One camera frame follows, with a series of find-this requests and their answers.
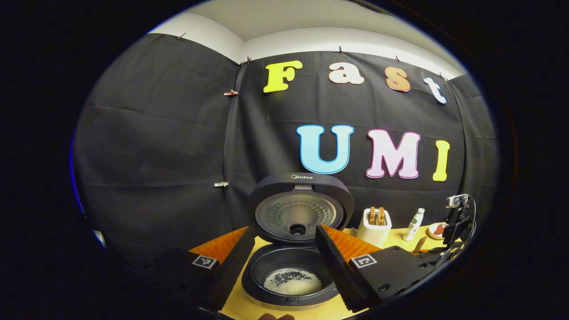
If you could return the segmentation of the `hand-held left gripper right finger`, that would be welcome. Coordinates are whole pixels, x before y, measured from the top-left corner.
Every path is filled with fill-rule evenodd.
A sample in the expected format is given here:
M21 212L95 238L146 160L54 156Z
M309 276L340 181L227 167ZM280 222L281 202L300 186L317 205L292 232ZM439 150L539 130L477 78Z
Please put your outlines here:
M359 312L414 290L441 264L439 251L415 254L399 246L364 247L364 241L326 225L316 245L346 308Z

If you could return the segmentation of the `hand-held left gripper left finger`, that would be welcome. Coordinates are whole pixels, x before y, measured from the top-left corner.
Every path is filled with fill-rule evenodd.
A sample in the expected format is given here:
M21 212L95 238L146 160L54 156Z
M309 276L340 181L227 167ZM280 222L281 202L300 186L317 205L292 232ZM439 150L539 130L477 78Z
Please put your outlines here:
M193 249L173 249L155 259L147 278L175 299L220 311L255 244L255 231L243 227Z

